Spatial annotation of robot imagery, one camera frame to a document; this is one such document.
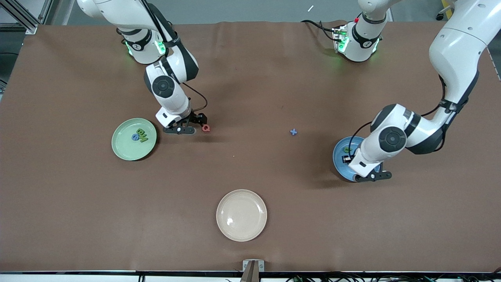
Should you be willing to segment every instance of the plate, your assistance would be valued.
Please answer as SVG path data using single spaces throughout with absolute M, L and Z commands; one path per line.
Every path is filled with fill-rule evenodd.
M 147 156 L 156 144 L 155 126 L 143 118 L 124 121 L 111 137 L 111 148 L 121 159 L 135 161 Z
M 261 197 L 245 189 L 226 194 L 217 206 L 216 221 L 229 239 L 246 242 L 256 238 L 266 225 L 268 212 Z
M 353 169 L 351 169 L 348 164 L 343 162 L 343 156 L 348 155 L 348 144 L 350 143 L 351 136 L 345 137 L 341 139 L 336 146 L 334 147 L 334 151 L 332 152 L 332 161 L 334 162 L 334 166 L 339 174 L 348 179 L 349 181 L 355 182 L 355 176 L 357 175 Z M 358 148 L 360 143 L 362 143 L 364 139 L 362 137 L 354 136 L 350 145 L 350 152 L 353 155 L 355 150 Z M 377 166 L 375 171 L 379 171 L 381 166 Z

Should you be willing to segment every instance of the white plate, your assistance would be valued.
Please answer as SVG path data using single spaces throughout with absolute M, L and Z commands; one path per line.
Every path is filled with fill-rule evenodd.
M 231 191 L 217 206 L 216 221 L 221 232 L 237 242 L 256 238 L 266 225 L 268 213 L 261 197 L 249 190 Z

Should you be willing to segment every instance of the brown table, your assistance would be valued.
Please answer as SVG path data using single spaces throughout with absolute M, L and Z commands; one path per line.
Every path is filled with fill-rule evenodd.
M 492 271 L 501 84 L 487 52 L 444 149 L 404 151 L 386 162 L 388 181 L 333 173 L 336 142 L 384 106 L 438 103 L 428 47 L 441 25 L 389 23 L 365 63 L 306 24 L 176 26 L 199 61 L 189 84 L 209 100 L 212 132 L 159 133 L 138 162 L 116 157 L 110 139 L 129 118 L 159 125 L 144 66 L 112 26 L 39 26 L 0 103 L 0 270 L 233 270 L 261 258 L 272 271 Z M 215 222 L 234 189 L 268 207 L 250 242 Z

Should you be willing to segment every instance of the blue plate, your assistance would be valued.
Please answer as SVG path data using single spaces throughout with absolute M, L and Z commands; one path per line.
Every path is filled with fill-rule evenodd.
M 348 155 L 348 144 L 350 143 L 351 136 L 341 139 L 336 146 L 334 147 L 334 151 L 332 152 L 332 161 L 334 162 L 334 166 L 336 170 L 339 172 L 341 176 L 348 179 L 349 181 L 355 182 L 355 175 L 357 175 L 348 164 L 343 163 L 343 156 Z M 362 137 L 355 136 L 351 141 L 350 149 L 351 154 L 355 153 L 355 150 L 358 148 L 358 145 L 362 143 L 364 139 Z M 379 171 L 381 169 L 380 166 L 376 167 L 375 171 Z

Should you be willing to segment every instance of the green plate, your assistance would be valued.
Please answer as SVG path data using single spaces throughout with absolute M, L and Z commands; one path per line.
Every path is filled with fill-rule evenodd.
M 143 118 L 123 122 L 111 137 L 111 148 L 121 159 L 135 161 L 148 155 L 156 143 L 156 129 Z

